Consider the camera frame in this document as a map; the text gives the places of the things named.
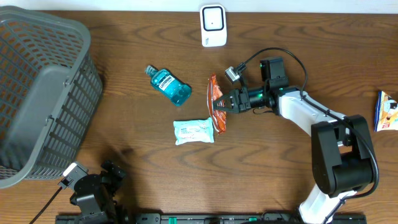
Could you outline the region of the orange red snack bar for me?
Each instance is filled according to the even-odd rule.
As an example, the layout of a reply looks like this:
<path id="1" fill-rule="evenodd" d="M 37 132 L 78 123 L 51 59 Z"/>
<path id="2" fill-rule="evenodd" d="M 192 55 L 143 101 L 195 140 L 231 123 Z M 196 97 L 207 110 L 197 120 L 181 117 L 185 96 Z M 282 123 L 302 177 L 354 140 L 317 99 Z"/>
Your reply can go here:
<path id="1" fill-rule="evenodd" d="M 212 73 L 208 79 L 206 100 L 210 118 L 218 134 L 223 134 L 226 131 L 226 112 L 214 109 L 213 102 L 222 96 L 216 73 Z"/>

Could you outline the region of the teal wet wipes pack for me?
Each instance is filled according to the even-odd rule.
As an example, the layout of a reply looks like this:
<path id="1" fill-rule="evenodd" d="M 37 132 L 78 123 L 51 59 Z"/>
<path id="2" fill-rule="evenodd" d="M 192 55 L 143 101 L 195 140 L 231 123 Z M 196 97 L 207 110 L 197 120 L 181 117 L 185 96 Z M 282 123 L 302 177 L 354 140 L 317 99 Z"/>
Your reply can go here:
<path id="1" fill-rule="evenodd" d="M 214 143 L 214 129 L 211 118 L 189 121 L 174 121 L 176 145 L 187 142 Z"/>

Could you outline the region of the teal mouthwash bottle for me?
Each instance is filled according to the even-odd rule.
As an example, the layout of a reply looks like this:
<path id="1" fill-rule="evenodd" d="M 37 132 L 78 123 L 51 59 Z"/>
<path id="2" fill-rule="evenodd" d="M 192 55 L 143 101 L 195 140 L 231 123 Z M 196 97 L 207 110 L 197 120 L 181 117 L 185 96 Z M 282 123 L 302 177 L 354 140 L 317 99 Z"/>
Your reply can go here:
<path id="1" fill-rule="evenodd" d="M 166 69 L 158 70 L 148 65 L 145 73 L 150 77 L 152 87 L 166 96 L 175 106 L 182 106 L 192 94 L 190 86 Z"/>

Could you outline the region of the yellow snack bag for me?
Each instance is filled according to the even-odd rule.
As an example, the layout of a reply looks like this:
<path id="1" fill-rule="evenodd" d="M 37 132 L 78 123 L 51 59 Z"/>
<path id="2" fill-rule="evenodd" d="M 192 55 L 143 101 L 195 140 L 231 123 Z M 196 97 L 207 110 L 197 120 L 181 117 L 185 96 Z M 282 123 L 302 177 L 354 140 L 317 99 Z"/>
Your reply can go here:
<path id="1" fill-rule="evenodd" d="M 374 116 L 374 131 L 397 131 L 397 101 L 384 91 L 378 92 Z"/>

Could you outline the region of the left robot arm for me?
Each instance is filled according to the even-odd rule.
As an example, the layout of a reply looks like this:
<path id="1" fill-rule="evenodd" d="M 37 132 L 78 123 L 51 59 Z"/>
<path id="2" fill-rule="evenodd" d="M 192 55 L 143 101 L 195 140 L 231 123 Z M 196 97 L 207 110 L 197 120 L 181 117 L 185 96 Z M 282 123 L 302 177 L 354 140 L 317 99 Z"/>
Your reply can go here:
<path id="1" fill-rule="evenodd" d="M 109 160 L 101 168 L 99 174 L 88 174 L 76 182 L 71 203 L 79 206 L 83 224 L 127 224 L 130 222 L 127 210 L 114 200 L 126 172 Z"/>

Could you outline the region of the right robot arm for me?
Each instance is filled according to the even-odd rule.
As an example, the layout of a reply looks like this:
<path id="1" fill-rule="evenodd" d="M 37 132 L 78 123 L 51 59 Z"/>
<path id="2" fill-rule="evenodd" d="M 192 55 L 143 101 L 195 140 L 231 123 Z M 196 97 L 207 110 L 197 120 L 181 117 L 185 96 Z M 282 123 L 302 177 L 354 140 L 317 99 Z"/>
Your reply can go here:
<path id="1" fill-rule="evenodd" d="M 289 84 L 281 57 L 260 61 L 264 85 L 249 89 L 242 72 L 245 63 L 225 71 L 240 88 L 222 94 L 215 74 L 208 83 L 207 104 L 218 133 L 226 130 L 228 113 L 266 108 L 295 123 L 311 137 L 315 186 L 299 206 L 301 222 L 331 223 L 349 199 L 367 197 L 377 188 L 379 168 L 367 121 L 345 116 L 313 100 L 303 88 Z"/>

